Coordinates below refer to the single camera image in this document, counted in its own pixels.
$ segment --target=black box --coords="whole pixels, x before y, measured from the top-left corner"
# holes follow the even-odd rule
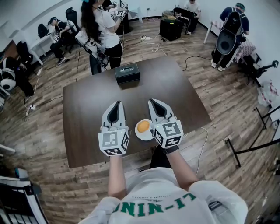
[[[184,23],[180,20],[161,19],[160,35],[169,41],[179,39]]]
[[[115,68],[118,84],[140,80],[140,72],[136,63]]]

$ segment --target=white cloth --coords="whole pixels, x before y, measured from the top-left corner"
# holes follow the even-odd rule
[[[195,12],[196,14],[201,11],[200,5],[197,3],[197,1],[195,1],[194,4],[191,4],[189,1],[187,1],[184,6],[186,10]]]
[[[127,181],[121,201],[106,197],[79,224],[244,224],[247,205],[218,181],[181,189],[169,168],[141,172]]]
[[[105,48],[112,48],[119,44],[119,36],[116,33],[111,33],[108,28],[115,26],[115,21],[111,14],[105,10],[94,10],[94,16],[101,32],[99,39]]]

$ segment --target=long black hair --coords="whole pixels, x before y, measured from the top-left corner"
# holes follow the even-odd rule
[[[92,38],[96,42],[100,42],[98,38],[101,32],[98,30],[99,25],[96,22],[95,15],[93,14],[92,10],[92,5],[96,2],[97,0],[83,1],[82,7],[80,8],[82,13],[80,21],[82,28],[84,28],[87,33],[88,41]]]

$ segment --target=small plate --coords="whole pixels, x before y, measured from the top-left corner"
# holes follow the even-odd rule
[[[142,121],[148,121],[149,123],[150,123],[150,127],[149,127],[149,129],[147,130],[147,131],[145,131],[145,132],[143,132],[143,133],[140,133],[139,131],[138,131],[138,125],[140,124],[140,122],[142,122]],[[151,128],[151,125],[152,125],[153,123],[152,123],[152,121],[151,120],[141,120],[141,121],[139,121],[137,124],[136,124],[136,126],[135,126],[135,134],[136,134],[136,136],[138,137],[138,138],[140,138],[141,140],[143,140],[143,141],[149,141],[149,140],[152,140],[154,137],[153,137],[153,135],[152,135],[152,132],[150,131],[150,129],[152,129]]]

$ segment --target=dark brown table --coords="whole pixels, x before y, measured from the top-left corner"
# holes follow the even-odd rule
[[[105,110],[121,100],[126,125],[132,131],[127,155],[157,145],[135,135],[135,125],[149,119],[148,100],[155,98],[170,105],[182,122],[184,133],[211,121],[199,96],[172,57],[137,62],[141,80],[118,85],[115,71],[109,70],[84,78],[63,90],[63,127],[70,168],[109,161],[100,150],[98,133]]]

